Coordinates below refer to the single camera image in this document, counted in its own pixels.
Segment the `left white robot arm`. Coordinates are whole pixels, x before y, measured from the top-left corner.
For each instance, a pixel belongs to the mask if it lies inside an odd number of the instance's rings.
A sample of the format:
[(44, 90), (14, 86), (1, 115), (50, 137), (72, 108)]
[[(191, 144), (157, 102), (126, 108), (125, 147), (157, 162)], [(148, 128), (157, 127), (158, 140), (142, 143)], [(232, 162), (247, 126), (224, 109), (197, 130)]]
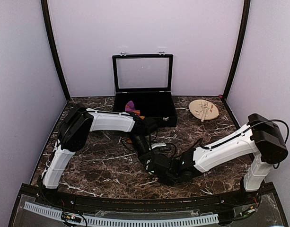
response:
[(134, 112), (108, 112), (86, 108), (82, 104), (75, 105), (60, 125), (52, 154), (49, 156), (38, 184), (44, 187), (41, 197), (50, 206), (57, 206), (60, 195), (57, 189), (61, 176), (70, 159), (84, 148), (88, 135), (93, 131), (126, 132), (141, 158), (146, 163), (153, 153), (152, 132), (157, 129), (153, 118), (141, 118)]

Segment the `black storage box with lid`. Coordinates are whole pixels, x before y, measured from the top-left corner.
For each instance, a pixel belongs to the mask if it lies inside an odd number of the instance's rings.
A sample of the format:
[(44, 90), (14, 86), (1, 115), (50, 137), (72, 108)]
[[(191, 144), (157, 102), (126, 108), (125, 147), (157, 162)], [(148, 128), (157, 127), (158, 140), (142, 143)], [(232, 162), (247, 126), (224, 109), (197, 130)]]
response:
[(173, 58), (163, 52), (112, 56), (113, 111), (125, 111), (132, 101), (140, 115), (154, 118), (158, 127), (176, 127), (178, 117), (171, 94)]

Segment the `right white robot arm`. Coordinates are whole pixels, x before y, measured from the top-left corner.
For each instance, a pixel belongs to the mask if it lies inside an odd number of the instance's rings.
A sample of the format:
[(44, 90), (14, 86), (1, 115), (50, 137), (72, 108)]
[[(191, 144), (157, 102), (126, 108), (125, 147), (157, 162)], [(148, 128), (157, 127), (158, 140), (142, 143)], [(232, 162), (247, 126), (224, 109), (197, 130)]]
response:
[(258, 191), (271, 168), (288, 156), (286, 140), (277, 125), (279, 122), (254, 113), (236, 132), (214, 143), (205, 146), (199, 139), (177, 158), (154, 155), (147, 161), (146, 170), (164, 184), (188, 182), (225, 162), (253, 154), (254, 160), (242, 178), (243, 188), (235, 194), (236, 203), (245, 205), (252, 199), (253, 192)]

